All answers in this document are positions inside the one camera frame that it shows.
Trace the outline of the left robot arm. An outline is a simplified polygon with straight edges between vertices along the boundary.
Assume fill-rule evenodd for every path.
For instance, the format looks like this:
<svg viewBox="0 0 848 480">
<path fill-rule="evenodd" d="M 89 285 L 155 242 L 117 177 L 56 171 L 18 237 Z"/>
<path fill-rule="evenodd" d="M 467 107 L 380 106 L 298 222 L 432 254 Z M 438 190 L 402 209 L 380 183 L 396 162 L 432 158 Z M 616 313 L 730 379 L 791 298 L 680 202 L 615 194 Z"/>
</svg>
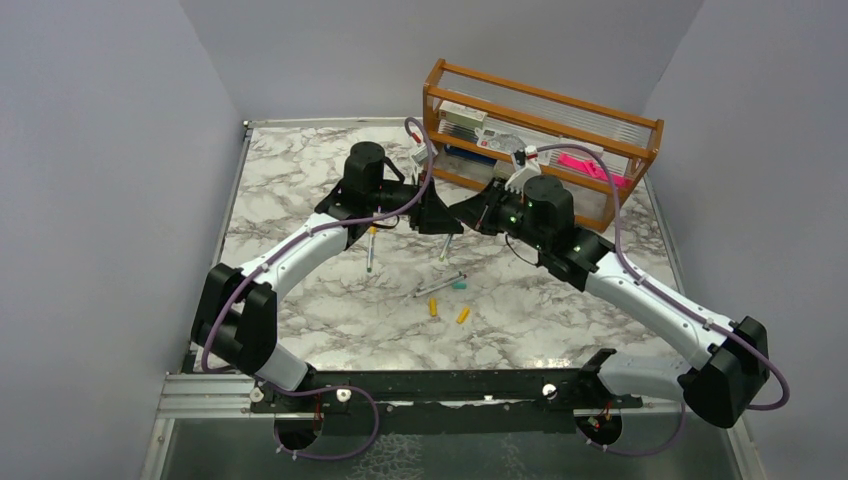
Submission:
<svg viewBox="0 0 848 480">
<path fill-rule="evenodd" d="M 459 235 L 463 227 L 433 183 L 387 179 L 394 165 L 374 142 L 354 144 L 343 176 L 305 223 L 273 250 L 239 266 L 224 263 L 207 274 L 191 330 L 206 355 L 276 385 L 285 407 L 313 401 L 309 364 L 279 344 L 278 303 L 325 261 L 351 247 L 368 229 L 398 211 L 423 235 Z"/>
</svg>

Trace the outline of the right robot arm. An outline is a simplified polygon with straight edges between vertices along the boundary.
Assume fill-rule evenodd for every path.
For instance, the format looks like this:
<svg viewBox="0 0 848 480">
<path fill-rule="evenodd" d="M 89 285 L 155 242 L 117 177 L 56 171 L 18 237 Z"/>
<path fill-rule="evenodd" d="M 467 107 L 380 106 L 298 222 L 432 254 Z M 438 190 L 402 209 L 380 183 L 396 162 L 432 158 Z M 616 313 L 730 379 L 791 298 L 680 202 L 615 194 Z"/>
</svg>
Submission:
<svg viewBox="0 0 848 480">
<path fill-rule="evenodd" d="M 536 176 L 520 193 L 494 179 L 449 212 L 480 234 L 505 234 L 532 247 L 538 266 L 624 311 L 682 358 L 670 365 L 612 354 L 578 378 L 585 404 L 647 395 L 683 402 L 711 425 L 730 428 L 768 381 L 768 333 L 761 322 L 710 311 L 634 267 L 613 243 L 577 224 L 573 196 L 555 177 Z"/>
</svg>

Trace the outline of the grey pen green end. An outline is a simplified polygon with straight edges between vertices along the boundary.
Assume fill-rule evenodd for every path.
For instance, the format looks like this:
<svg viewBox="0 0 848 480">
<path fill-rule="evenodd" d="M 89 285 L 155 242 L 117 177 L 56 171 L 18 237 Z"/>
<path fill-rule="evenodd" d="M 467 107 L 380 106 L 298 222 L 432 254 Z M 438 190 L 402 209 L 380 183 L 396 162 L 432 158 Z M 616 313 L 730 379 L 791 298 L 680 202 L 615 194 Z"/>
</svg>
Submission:
<svg viewBox="0 0 848 480">
<path fill-rule="evenodd" d="M 440 279 L 440 280 L 438 280 L 434 283 L 431 283 L 431 284 L 428 284 L 428 285 L 425 285 L 423 287 L 418 288 L 417 290 L 414 291 L 413 296 L 414 297 L 421 297 L 421 296 L 424 296 L 424 295 L 429 295 L 430 293 L 438 291 L 440 289 L 443 289 L 443 288 L 446 288 L 446 287 L 451 287 L 452 285 L 456 284 L 457 282 L 462 283 L 466 280 L 466 278 L 467 278 L 467 275 L 465 273 L 458 272 L 454 276 L 444 278 L 444 279 Z"/>
</svg>

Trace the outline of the grey pen teal end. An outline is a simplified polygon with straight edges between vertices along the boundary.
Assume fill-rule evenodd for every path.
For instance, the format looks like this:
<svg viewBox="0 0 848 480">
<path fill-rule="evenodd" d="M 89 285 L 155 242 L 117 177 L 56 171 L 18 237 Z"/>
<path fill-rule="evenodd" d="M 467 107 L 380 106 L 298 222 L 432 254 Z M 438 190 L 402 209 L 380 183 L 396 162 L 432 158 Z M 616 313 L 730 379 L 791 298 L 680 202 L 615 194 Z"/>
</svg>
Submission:
<svg viewBox="0 0 848 480">
<path fill-rule="evenodd" d="M 453 241 L 453 237 L 454 237 L 453 234 L 448 234 L 446 236 L 446 238 L 445 238 L 445 240 L 442 244 L 440 253 L 438 255 L 438 260 L 440 262 L 444 262 L 448 258 L 450 248 L 451 248 L 451 244 L 452 244 L 452 241 Z"/>
</svg>

